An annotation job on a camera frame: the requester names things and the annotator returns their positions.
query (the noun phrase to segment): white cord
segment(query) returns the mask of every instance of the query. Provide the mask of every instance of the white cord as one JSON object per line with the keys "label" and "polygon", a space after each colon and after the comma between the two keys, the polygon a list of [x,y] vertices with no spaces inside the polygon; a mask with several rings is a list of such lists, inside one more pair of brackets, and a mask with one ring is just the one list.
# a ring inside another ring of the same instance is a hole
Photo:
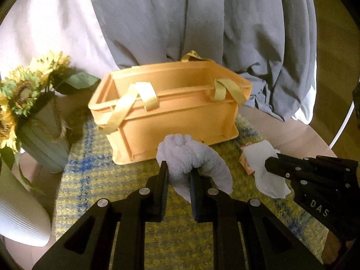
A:
{"label": "white cord", "polygon": [[348,122],[349,119],[350,119],[350,116],[351,116],[353,110],[354,110],[354,102],[351,103],[350,108],[349,108],[349,111],[347,112],[347,115],[346,115],[346,117],[345,117],[344,122],[342,123],[339,131],[336,133],[334,139],[331,141],[331,143],[330,143],[330,145],[329,145],[330,148],[332,148],[332,147],[335,145],[335,143],[336,143],[336,141],[339,139],[341,133],[344,131],[344,129],[345,129],[346,125],[347,125],[347,122]]}

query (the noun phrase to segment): yellow and blue woven mat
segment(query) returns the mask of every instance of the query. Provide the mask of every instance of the yellow and blue woven mat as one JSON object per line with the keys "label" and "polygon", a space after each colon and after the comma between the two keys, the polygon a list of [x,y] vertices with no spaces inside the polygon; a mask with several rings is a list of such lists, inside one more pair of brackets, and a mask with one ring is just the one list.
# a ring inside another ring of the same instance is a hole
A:
{"label": "yellow and blue woven mat", "polygon": [[[320,259],[327,229],[294,203],[293,193],[286,199],[261,194],[254,176],[241,164],[240,147],[262,137],[241,116],[236,119],[239,136],[213,145],[226,161],[232,176],[232,198],[261,200]],[[119,166],[112,161],[112,150],[92,118],[83,126],[83,137],[71,149],[56,202],[56,237],[66,232],[100,198],[116,201],[143,187],[148,177],[158,173],[155,159]],[[169,188],[164,221],[147,223],[145,269],[212,269],[212,226],[194,222],[190,204]]]}

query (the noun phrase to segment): yellow basket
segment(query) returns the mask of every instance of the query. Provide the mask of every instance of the yellow basket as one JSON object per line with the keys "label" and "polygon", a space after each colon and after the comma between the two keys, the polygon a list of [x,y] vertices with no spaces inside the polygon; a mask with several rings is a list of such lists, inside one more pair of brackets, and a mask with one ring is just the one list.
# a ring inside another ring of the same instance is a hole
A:
{"label": "yellow basket", "polygon": [[145,110],[143,100],[134,99],[123,121],[107,135],[114,162],[155,158],[168,134],[190,134],[207,145],[237,137],[238,103],[226,91],[224,99],[214,101],[217,79],[230,79],[242,92],[243,102],[249,99],[251,82],[211,60],[135,66],[107,74],[89,102],[100,128],[106,127],[116,104],[134,83],[150,82],[158,104]]}

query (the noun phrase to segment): bolt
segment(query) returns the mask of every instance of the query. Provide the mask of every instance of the bolt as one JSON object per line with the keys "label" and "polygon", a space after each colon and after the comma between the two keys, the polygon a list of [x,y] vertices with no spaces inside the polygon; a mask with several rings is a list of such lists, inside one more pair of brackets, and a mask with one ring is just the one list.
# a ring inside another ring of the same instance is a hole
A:
{"label": "bolt", "polygon": [[209,193],[209,195],[217,195],[219,193],[216,188],[210,188],[207,192]]}
{"label": "bolt", "polygon": [[109,201],[107,201],[106,199],[100,199],[98,201],[98,206],[99,207],[105,207],[108,203],[109,203]]}
{"label": "bolt", "polygon": [[147,194],[150,193],[150,189],[147,188],[147,187],[141,188],[141,189],[139,190],[139,193],[140,193],[140,195],[147,195]]}
{"label": "bolt", "polygon": [[250,200],[250,205],[251,205],[251,206],[259,207],[260,204],[261,204],[261,202],[260,202],[260,200],[258,200],[258,199],[251,199],[251,200]]}

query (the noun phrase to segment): gray curtain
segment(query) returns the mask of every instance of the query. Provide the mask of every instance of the gray curtain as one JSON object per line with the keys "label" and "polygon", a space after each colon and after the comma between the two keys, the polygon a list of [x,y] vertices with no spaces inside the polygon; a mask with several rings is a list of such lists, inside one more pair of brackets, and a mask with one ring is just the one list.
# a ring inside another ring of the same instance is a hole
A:
{"label": "gray curtain", "polygon": [[291,117],[310,89],[313,0],[91,0],[120,68],[178,61],[190,50],[253,82],[248,106]]}

